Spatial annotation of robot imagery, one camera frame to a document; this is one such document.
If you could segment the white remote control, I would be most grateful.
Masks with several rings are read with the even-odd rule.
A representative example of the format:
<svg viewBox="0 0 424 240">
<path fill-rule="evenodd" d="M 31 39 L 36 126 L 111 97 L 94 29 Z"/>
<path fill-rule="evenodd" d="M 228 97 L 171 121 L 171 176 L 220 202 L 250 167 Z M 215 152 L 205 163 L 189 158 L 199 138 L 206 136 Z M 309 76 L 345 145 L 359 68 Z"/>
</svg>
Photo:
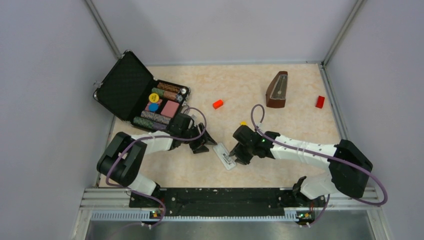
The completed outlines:
<svg viewBox="0 0 424 240">
<path fill-rule="evenodd" d="M 237 166 L 235 160 L 230 157 L 230 153 L 227 148 L 220 142 L 213 146 L 213 150 L 224 165 L 225 169 L 230 171 Z"/>
</svg>

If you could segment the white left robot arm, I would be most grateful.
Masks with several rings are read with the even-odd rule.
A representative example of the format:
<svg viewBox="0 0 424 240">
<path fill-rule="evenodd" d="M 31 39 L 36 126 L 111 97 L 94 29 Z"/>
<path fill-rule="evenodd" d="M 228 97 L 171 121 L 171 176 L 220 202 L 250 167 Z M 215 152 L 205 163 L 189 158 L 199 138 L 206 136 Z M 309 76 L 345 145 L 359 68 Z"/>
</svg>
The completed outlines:
<svg viewBox="0 0 424 240">
<path fill-rule="evenodd" d="M 157 191 L 160 186 L 140 173 L 143 158 L 182 144 L 189 145 L 193 154 L 199 154 L 208 152 L 208 146 L 216 146 L 217 142 L 203 122 L 196 124 L 193 117 L 178 113 L 165 128 L 155 128 L 154 132 L 142 135 L 118 132 L 100 157 L 96 170 L 116 186 L 141 193 L 141 200 L 154 207 L 160 202 L 161 194 Z"/>
</svg>

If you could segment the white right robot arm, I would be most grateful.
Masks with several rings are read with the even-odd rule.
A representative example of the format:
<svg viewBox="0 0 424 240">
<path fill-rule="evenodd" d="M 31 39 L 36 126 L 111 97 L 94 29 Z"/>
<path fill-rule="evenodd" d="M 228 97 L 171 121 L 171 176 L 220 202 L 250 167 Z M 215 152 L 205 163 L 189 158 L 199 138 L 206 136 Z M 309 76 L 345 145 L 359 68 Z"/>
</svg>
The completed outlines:
<svg viewBox="0 0 424 240">
<path fill-rule="evenodd" d="M 278 132 L 260 134 L 246 125 L 233 134 L 237 144 L 230 156 L 242 165 L 250 164 L 253 157 L 275 160 L 292 160 L 324 170 L 315 176 L 302 177 L 294 187 L 293 200 L 299 206 L 307 206 L 322 195 L 342 193 L 351 198 L 363 197 L 373 164 L 346 139 L 338 144 L 318 144 L 296 140 Z"/>
</svg>

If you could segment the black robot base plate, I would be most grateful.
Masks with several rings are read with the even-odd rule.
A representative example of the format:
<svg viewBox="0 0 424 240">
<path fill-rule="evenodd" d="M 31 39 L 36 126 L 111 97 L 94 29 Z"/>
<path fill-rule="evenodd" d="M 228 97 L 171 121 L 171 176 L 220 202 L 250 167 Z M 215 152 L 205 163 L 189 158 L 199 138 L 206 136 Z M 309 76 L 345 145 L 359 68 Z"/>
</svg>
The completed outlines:
<svg viewBox="0 0 424 240">
<path fill-rule="evenodd" d="M 166 207 L 167 217 L 279 217 L 289 208 L 320 208 L 324 197 L 313 200 L 291 188 L 160 188 L 153 199 L 132 193 L 130 208 Z"/>
</svg>

